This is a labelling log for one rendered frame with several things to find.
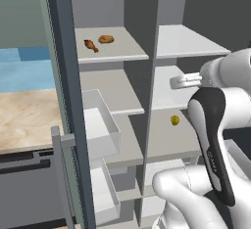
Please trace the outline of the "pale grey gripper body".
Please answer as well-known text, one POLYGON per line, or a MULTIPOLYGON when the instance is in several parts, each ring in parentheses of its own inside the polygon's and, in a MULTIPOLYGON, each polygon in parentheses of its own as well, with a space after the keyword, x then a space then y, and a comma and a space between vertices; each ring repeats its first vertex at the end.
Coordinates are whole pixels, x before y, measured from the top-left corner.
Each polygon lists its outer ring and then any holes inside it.
POLYGON ((173 90, 181 88, 189 88, 201 85, 202 76, 199 72, 187 73, 172 77, 170 85, 173 90))

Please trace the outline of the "white fridge shelf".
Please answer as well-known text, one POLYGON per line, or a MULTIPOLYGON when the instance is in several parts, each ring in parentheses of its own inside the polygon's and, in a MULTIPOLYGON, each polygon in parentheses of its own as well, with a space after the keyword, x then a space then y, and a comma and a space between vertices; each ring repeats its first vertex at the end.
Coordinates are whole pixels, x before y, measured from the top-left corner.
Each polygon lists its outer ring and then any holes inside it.
POLYGON ((199 155, 200 147, 195 131, 179 109, 163 109, 151 113, 148 162, 193 158, 199 155), (179 117, 178 125, 172 125, 172 115, 179 117))
POLYGON ((177 66, 155 67, 152 109, 186 109, 190 97, 198 90, 189 87, 173 90, 170 79, 183 75, 177 66))
POLYGON ((229 50, 182 24, 160 25, 157 58, 186 58, 228 54, 229 50))
POLYGON ((122 69, 82 72, 80 84, 82 91, 98 89, 112 115, 144 113, 126 73, 122 69))
POLYGON ((77 58, 81 64, 147 60, 149 58, 123 26, 76 28, 75 44, 77 58), (112 35, 114 41, 110 44, 101 44, 98 41, 101 35, 112 35), (84 45, 85 40, 91 40, 98 48, 98 52, 95 53, 88 49, 84 45))
POLYGON ((115 122, 121 130, 120 152, 105 158, 108 167, 126 167, 143 164, 143 156, 127 115, 115 115, 115 122))

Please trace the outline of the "grey fridge freezer cabinet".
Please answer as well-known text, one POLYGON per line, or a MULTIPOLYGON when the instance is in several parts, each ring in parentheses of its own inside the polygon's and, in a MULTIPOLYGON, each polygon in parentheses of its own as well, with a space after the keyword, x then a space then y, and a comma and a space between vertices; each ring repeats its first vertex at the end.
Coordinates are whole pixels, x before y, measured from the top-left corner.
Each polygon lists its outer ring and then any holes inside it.
POLYGON ((120 217, 97 229, 149 229, 162 206, 152 192, 153 173, 165 167, 196 163, 197 157, 147 161, 155 67, 177 66, 183 74, 199 70, 207 61, 224 55, 157 58, 160 25, 182 24, 225 47, 229 52, 251 41, 251 0, 72 0, 76 28, 123 26, 149 56, 147 60, 79 64, 79 71, 122 69, 143 114, 127 115, 143 164, 108 167, 121 202, 120 217))

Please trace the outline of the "brown chicken drumstick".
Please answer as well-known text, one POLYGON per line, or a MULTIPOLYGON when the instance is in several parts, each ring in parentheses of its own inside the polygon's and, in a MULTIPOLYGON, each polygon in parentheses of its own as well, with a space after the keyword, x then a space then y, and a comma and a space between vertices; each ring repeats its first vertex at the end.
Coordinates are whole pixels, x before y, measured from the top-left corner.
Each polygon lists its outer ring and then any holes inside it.
POLYGON ((95 53, 98 52, 98 48, 94 45, 94 43, 91 40, 85 40, 84 45, 88 48, 93 50, 95 53))

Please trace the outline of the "grey fridge door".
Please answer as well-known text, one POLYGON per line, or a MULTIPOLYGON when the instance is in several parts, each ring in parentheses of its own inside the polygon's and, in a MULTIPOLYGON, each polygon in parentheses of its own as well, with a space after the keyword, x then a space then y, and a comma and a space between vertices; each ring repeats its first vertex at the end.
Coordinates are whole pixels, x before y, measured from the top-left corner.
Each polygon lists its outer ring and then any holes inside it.
POLYGON ((75 136, 75 146, 63 154, 75 217, 81 229, 96 229, 72 0, 40 0, 40 3, 64 132, 75 136))

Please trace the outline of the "round brown food piece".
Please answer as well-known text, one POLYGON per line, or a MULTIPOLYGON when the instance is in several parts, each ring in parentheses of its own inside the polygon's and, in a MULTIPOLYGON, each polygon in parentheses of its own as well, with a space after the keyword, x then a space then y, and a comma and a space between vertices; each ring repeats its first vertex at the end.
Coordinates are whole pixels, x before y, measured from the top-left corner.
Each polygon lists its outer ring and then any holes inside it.
POLYGON ((105 44, 105 43, 112 43, 114 41, 114 37, 112 35, 101 35, 98 38, 98 41, 101 44, 105 44))

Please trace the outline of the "dark grey counter cabinet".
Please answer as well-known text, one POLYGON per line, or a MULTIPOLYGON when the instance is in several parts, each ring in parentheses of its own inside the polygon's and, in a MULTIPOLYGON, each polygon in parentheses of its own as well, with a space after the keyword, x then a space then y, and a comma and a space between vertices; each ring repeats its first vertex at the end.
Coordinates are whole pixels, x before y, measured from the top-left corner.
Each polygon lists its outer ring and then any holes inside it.
POLYGON ((65 224, 54 152, 48 168, 0 175, 0 229, 51 229, 65 224))

